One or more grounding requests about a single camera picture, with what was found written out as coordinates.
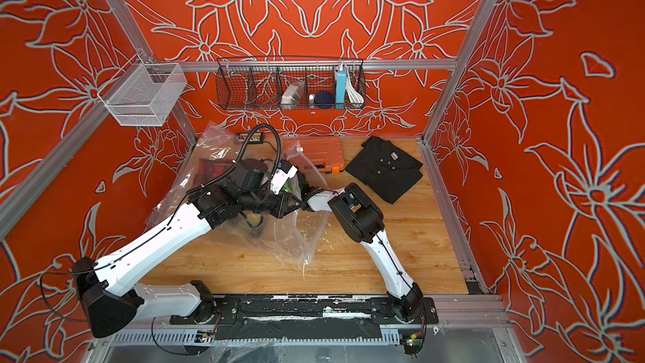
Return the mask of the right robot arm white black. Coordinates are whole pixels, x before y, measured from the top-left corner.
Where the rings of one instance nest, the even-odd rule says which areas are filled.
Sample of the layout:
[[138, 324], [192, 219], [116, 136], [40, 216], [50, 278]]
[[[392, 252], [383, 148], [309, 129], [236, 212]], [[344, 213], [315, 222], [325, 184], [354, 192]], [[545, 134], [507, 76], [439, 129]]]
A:
[[393, 315], [405, 323], [426, 319], [423, 291], [397, 257], [386, 233], [384, 214], [366, 192], [355, 183], [335, 190], [312, 186], [300, 172], [297, 187], [305, 210], [333, 213], [344, 233], [366, 250], [381, 274]]

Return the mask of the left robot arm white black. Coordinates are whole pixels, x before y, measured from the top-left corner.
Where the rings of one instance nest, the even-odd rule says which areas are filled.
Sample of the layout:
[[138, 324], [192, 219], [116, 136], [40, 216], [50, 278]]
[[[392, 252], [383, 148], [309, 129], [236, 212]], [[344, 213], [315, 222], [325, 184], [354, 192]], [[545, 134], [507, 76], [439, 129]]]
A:
[[280, 150], [272, 167], [246, 159], [248, 144], [242, 144], [228, 170], [187, 191], [176, 211], [156, 227], [98, 260], [84, 257], [73, 264], [77, 299], [94, 337], [106, 338], [138, 320], [176, 316], [206, 324], [218, 316], [213, 294], [201, 281], [151, 287], [140, 279], [183, 246], [243, 212], [283, 218], [302, 206], [284, 188], [297, 168]]

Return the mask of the clear plastic vacuum bag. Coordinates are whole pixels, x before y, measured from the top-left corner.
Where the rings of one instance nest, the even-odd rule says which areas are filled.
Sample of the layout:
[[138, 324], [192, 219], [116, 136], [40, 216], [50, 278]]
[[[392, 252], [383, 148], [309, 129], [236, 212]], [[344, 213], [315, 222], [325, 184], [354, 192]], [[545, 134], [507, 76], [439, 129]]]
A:
[[[328, 185], [325, 178], [302, 153], [302, 148], [298, 148], [299, 144], [286, 147], [284, 141], [286, 139], [281, 140], [282, 159], [295, 165], [312, 186], [326, 188]], [[236, 134], [218, 127], [215, 123], [208, 124], [191, 156], [181, 167], [171, 190], [154, 207], [147, 221], [147, 230], [170, 217], [187, 190], [211, 180], [207, 180], [198, 172], [201, 159], [234, 160], [241, 146], [242, 143], [238, 142]], [[294, 191], [298, 198], [301, 197], [297, 178], [287, 181], [286, 189]], [[253, 252], [263, 251], [286, 262], [307, 265], [313, 260], [317, 242], [328, 220], [328, 212], [313, 213], [301, 209], [281, 219], [268, 213], [247, 212], [203, 237], [219, 245], [245, 248]]]

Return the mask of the red black plaid shirt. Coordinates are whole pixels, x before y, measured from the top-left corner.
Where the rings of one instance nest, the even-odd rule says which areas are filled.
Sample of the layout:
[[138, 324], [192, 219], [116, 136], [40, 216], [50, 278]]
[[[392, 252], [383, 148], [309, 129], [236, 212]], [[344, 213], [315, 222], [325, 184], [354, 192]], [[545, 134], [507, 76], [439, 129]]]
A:
[[198, 172], [207, 180], [223, 175], [234, 164], [231, 159], [201, 159]]

